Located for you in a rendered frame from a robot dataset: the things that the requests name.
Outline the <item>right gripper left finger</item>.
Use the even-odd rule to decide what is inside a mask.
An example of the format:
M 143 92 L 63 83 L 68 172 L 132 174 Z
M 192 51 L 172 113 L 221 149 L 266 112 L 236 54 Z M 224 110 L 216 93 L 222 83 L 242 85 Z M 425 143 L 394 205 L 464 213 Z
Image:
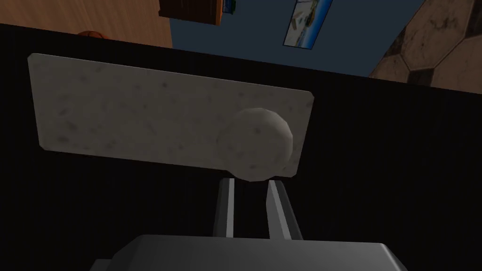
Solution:
M 233 238 L 234 232 L 234 178 L 219 182 L 213 236 Z

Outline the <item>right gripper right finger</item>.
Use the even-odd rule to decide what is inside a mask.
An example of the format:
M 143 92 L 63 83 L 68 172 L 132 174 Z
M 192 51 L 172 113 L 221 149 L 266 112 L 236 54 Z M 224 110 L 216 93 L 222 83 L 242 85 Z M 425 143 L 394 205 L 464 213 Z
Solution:
M 281 180 L 269 180 L 266 215 L 270 239 L 303 239 L 285 186 Z

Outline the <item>grey round door knob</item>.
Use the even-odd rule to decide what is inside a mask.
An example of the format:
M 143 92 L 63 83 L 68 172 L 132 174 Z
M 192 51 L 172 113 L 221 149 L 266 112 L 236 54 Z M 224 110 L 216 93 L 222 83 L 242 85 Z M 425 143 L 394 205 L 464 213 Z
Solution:
M 249 182 L 279 175 L 293 153 L 287 122 L 264 108 L 243 109 L 219 132 L 218 156 L 227 171 Z

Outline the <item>grey knob backplate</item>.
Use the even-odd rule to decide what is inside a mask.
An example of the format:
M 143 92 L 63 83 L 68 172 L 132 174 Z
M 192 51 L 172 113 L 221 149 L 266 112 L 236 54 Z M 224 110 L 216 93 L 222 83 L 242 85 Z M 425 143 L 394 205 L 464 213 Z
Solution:
M 47 151 L 226 170 L 216 149 L 236 113 L 278 113 L 296 174 L 312 93 L 184 73 L 33 53 L 27 58 L 40 146 Z

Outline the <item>brown wooden cabinet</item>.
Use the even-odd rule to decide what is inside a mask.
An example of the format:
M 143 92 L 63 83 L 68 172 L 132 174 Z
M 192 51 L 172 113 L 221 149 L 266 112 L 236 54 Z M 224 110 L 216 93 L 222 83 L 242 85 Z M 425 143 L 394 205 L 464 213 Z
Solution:
M 236 0 L 158 0 L 159 16 L 220 25 L 224 13 L 233 15 Z

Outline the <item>blue picture on wall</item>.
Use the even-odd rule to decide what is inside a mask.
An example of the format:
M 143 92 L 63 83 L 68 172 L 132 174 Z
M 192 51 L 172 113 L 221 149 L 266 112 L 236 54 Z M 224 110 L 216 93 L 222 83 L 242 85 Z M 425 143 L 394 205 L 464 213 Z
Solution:
M 296 0 L 283 45 L 313 49 L 333 0 Z

